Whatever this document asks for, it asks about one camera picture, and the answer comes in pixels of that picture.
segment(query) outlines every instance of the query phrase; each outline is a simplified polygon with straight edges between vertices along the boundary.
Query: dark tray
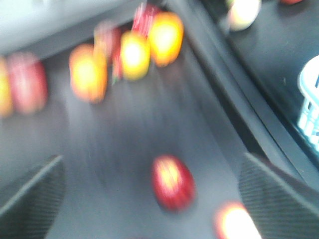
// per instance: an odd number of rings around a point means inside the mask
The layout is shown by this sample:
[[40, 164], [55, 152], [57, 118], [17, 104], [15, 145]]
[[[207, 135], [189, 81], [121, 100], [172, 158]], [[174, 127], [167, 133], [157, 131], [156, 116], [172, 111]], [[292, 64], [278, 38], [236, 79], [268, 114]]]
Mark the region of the dark tray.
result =
[[[168, 9], [181, 11], [180, 1], [170, 2]], [[48, 239], [215, 238], [212, 216], [224, 202], [240, 200], [237, 177], [246, 151], [271, 157], [302, 178], [237, 88], [228, 91], [233, 93], [229, 98], [221, 75], [211, 72], [229, 74], [221, 59], [205, 62], [196, 48], [201, 41], [210, 53], [209, 39], [194, 38], [189, 21], [200, 22], [191, 7], [183, 10], [188, 20], [177, 11], [186, 31], [179, 58], [165, 68], [152, 64], [137, 82], [109, 84], [98, 105], [83, 103], [71, 92], [68, 57], [73, 47], [39, 53], [46, 56], [49, 102], [33, 116], [14, 115], [2, 122], [0, 155], [6, 164], [1, 163], [5, 180], [0, 187], [36, 162], [64, 155], [67, 191]], [[122, 10], [127, 15], [127, 7]], [[185, 162], [197, 185], [195, 203], [180, 214], [163, 210], [151, 188], [152, 161], [168, 153]]]

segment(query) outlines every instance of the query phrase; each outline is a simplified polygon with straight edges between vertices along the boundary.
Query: red and yellow apple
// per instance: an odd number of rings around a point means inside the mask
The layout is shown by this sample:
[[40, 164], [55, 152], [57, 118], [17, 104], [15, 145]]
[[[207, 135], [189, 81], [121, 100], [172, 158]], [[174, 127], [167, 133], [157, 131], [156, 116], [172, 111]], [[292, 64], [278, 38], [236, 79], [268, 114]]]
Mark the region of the red and yellow apple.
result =
[[191, 172], [172, 155], [155, 159], [152, 183], [158, 202], [170, 211], [186, 209], [195, 199], [196, 185]]
[[166, 66], [178, 57], [183, 40], [184, 27], [173, 12], [160, 12], [153, 20], [149, 33], [151, 56], [159, 67]]
[[70, 54], [71, 88], [85, 102], [103, 100], [107, 86], [106, 59], [103, 50], [91, 44], [77, 46]]
[[31, 52], [14, 53], [8, 58], [11, 94], [15, 109], [30, 114], [47, 102], [44, 66]]
[[144, 77], [150, 65], [150, 43], [134, 31], [127, 31], [121, 38], [121, 61], [123, 76], [129, 81]]
[[240, 202], [228, 202], [216, 213], [214, 227], [218, 239], [261, 239], [253, 220]]
[[8, 117], [12, 112], [13, 104], [6, 60], [0, 57], [0, 118]]

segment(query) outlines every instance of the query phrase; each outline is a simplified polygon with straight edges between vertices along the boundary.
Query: blurry fruit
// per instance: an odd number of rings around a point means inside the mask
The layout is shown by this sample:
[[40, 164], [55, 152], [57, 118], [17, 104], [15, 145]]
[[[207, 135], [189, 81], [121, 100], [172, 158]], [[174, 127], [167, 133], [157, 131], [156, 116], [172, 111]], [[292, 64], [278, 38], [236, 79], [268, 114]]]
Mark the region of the blurry fruit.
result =
[[91, 44], [77, 46], [70, 54], [71, 87], [86, 102], [103, 100], [107, 87], [106, 59], [103, 51]]
[[149, 33], [151, 55], [157, 66], [172, 63], [179, 55], [183, 40], [183, 23], [173, 12], [160, 12]]
[[135, 81], [144, 77], [150, 65], [150, 43], [137, 32], [127, 31], [121, 38], [123, 75]]
[[112, 63], [114, 51], [120, 47], [121, 30], [109, 21], [100, 22], [94, 29], [94, 45], [102, 49], [108, 64]]
[[151, 4], [141, 3], [137, 8], [133, 20], [132, 31], [147, 37], [153, 24], [153, 19], [160, 9]]
[[195, 199], [196, 185], [193, 176], [174, 156], [162, 155], [155, 159], [152, 183], [158, 202], [171, 211], [183, 210]]
[[293, 5], [301, 1], [302, 0], [280, 0], [281, 3], [287, 4], [287, 5]]
[[8, 58], [8, 69], [16, 110], [23, 114], [41, 110], [47, 101], [47, 83], [40, 60], [31, 52], [14, 53]]
[[248, 28], [256, 19], [261, 8], [261, 0], [235, 0], [228, 12], [228, 22], [232, 31]]
[[218, 239], [261, 239], [253, 220], [240, 202], [223, 205], [214, 218]]
[[0, 57], [0, 118], [8, 117], [12, 112], [13, 104], [6, 61]]

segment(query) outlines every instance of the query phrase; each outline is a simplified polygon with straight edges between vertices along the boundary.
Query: plastic crate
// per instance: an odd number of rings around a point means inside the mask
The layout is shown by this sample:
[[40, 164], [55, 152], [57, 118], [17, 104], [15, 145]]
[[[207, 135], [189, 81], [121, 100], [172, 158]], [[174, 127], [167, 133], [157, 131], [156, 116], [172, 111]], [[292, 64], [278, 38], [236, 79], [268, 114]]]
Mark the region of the plastic crate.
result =
[[305, 97], [298, 126], [319, 151], [319, 56], [311, 59], [299, 75], [299, 89]]

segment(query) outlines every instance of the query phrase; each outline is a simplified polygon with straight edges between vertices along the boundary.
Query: red apple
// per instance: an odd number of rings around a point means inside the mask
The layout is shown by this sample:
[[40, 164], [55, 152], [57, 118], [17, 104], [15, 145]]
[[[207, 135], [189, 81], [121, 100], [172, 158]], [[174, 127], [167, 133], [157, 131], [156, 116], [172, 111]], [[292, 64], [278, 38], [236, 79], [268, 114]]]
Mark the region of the red apple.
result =
[[8, 58], [9, 80], [14, 107], [23, 114], [42, 109], [47, 101], [45, 71], [30, 52], [14, 53]]
[[114, 51], [120, 47], [121, 34], [110, 21], [102, 21], [94, 29], [94, 46], [103, 50], [108, 64], [112, 63]]
[[168, 210], [181, 211], [195, 198], [196, 185], [193, 176], [174, 156], [162, 155], [155, 159], [152, 181], [158, 202]]
[[214, 227], [218, 239], [261, 239], [253, 220], [240, 202], [228, 202], [216, 213]]
[[287, 5], [293, 5], [301, 1], [302, 0], [280, 0], [281, 3], [287, 4]]
[[160, 9], [151, 4], [141, 3], [137, 8], [133, 20], [132, 31], [147, 37], [151, 29], [153, 19]]
[[121, 48], [119, 47], [113, 54], [113, 69], [112, 69], [112, 84], [121, 80], [123, 77], [122, 60], [121, 60]]

